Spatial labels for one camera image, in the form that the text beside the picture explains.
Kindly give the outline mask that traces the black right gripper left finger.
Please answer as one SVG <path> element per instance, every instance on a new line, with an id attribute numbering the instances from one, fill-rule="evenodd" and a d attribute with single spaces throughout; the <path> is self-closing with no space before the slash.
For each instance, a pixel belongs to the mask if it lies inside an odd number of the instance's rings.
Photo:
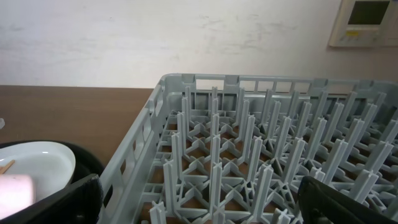
<path id="1" fill-rule="evenodd" d="M 103 189 L 97 174 L 64 189 L 1 220 L 1 224 L 97 223 L 103 205 Z"/>

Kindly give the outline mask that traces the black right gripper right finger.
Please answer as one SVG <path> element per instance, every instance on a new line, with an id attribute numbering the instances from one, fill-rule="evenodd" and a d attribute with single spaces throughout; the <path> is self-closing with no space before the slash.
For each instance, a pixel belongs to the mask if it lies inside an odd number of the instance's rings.
<path id="1" fill-rule="evenodd" d="M 304 224 L 397 224 L 310 176 L 300 183 L 298 203 Z"/>

